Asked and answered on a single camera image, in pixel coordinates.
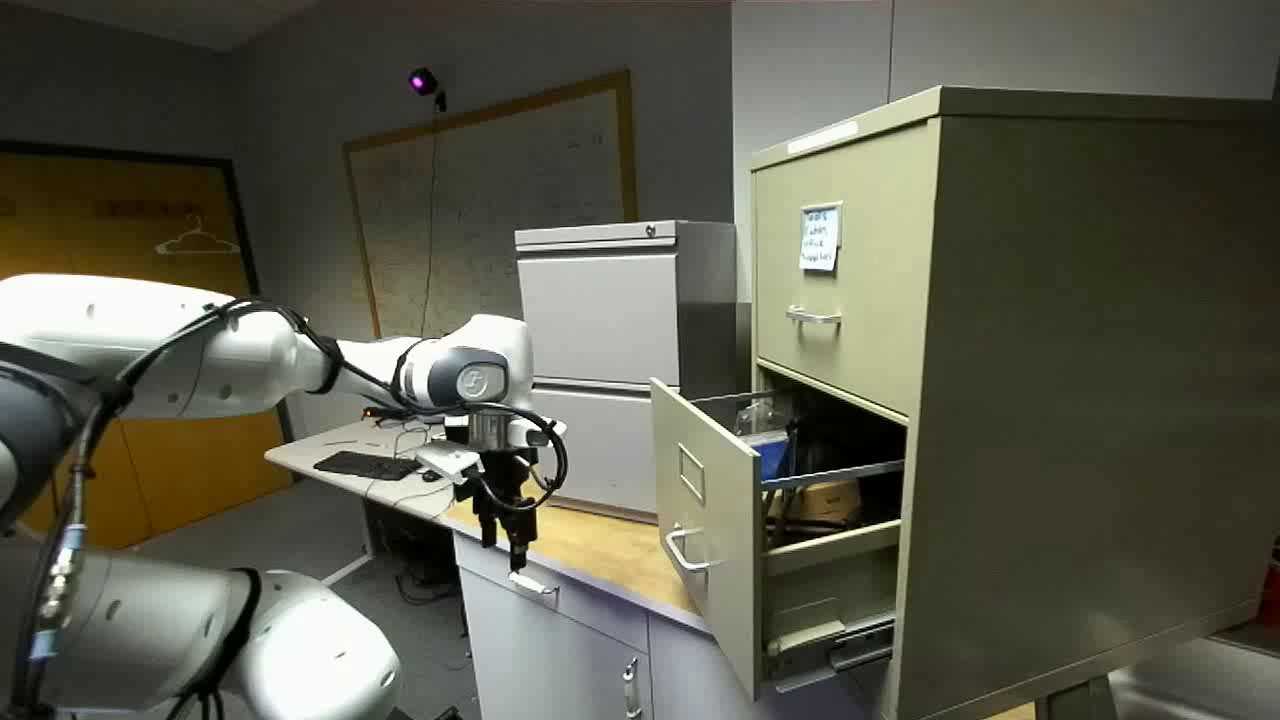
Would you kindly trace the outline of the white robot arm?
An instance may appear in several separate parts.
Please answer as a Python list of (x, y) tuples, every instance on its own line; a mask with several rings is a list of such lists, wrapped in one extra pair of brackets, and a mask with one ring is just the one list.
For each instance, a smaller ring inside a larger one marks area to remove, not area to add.
[(304, 317), (210, 287), (17, 270), (0, 280), (0, 503), (63, 491), (7, 592), (3, 720), (165, 707), (168, 720), (383, 720), (390, 641), (327, 582), (288, 568), (184, 568), (86, 544), (83, 484), (115, 421), (227, 421), (288, 396), (351, 393), (461, 421), (438, 471), (512, 532), (528, 424), (528, 327), (473, 317), (447, 337), (330, 338)]

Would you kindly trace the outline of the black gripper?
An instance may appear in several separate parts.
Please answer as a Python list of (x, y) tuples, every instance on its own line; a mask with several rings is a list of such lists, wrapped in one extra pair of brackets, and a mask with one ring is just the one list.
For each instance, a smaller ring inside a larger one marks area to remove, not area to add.
[(496, 549), (496, 511), (507, 511), (503, 532), (512, 572), (528, 562), (535, 539), (535, 511), (525, 494), (528, 467), (512, 440), (514, 421), (514, 407), (479, 407), (467, 415), (467, 444), (479, 453), (479, 467), (473, 471), (473, 515), (479, 522), (479, 544)]

